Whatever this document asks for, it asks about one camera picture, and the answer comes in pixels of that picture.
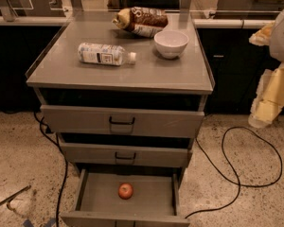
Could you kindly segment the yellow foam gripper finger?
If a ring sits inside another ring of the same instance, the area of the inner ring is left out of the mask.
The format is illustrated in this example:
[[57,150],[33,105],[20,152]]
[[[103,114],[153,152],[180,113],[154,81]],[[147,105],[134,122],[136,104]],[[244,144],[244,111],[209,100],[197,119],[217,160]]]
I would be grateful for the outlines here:
[[284,108],[284,62],[274,71],[264,71],[256,93],[248,123],[260,129],[271,125]]
[[264,46],[270,43],[271,34],[274,26],[274,22],[265,25],[249,38],[249,43],[257,46]]

